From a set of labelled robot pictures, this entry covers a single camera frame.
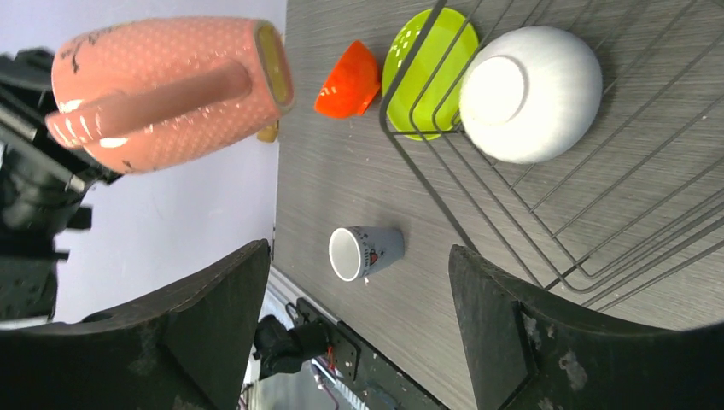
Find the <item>pink mug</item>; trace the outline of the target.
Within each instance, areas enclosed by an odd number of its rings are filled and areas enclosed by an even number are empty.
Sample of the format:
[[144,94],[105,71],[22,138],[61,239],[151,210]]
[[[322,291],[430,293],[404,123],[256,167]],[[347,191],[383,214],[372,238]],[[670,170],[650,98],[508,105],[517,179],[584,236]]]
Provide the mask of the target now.
[[53,139],[121,174],[209,155],[295,103],[281,34],[242,17],[152,18],[80,34],[58,50],[51,84]]

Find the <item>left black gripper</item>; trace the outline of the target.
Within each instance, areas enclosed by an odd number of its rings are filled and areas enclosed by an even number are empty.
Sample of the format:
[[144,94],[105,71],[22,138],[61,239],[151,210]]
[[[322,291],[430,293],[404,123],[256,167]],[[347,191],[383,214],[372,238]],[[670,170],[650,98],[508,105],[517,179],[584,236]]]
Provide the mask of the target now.
[[1,321],[48,323],[55,314],[55,246],[65,230],[86,231],[92,209],[82,201],[96,183],[120,175],[84,151],[62,148],[44,117],[57,110],[43,48],[1,55]]

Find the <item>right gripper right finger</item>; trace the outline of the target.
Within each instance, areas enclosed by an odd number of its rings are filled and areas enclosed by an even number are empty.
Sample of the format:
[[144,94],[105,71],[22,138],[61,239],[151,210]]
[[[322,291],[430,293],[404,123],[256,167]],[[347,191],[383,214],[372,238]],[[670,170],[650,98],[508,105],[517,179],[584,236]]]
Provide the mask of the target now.
[[448,277],[480,409],[720,409],[723,327],[671,331],[579,306],[464,246]]

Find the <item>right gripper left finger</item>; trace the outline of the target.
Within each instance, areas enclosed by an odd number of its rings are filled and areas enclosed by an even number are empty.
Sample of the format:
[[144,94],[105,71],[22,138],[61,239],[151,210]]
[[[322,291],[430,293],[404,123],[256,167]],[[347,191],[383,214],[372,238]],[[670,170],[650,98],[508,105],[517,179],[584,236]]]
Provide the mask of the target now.
[[254,240],[78,323],[2,331],[2,408],[235,408],[270,263]]

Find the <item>wire dish rack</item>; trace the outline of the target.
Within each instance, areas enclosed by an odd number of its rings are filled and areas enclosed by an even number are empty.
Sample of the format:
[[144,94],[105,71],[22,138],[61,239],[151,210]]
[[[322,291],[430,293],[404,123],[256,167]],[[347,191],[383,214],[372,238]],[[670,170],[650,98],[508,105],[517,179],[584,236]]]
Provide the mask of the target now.
[[[395,126],[391,106],[444,8],[486,45],[526,26],[585,40],[603,72],[587,134],[535,165],[483,153],[458,116]],[[723,309],[723,4],[434,1],[380,124],[463,243],[587,308]]]

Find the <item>white ceramic bowl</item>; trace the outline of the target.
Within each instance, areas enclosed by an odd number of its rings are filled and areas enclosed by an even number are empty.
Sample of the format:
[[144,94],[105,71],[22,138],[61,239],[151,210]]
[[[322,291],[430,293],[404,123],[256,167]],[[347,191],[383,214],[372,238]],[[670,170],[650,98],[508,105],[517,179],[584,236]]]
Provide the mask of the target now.
[[582,39],[552,26],[526,26],[476,55],[461,80],[459,115],[482,153],[535,164],[583,138],[602,95],[600,63]]

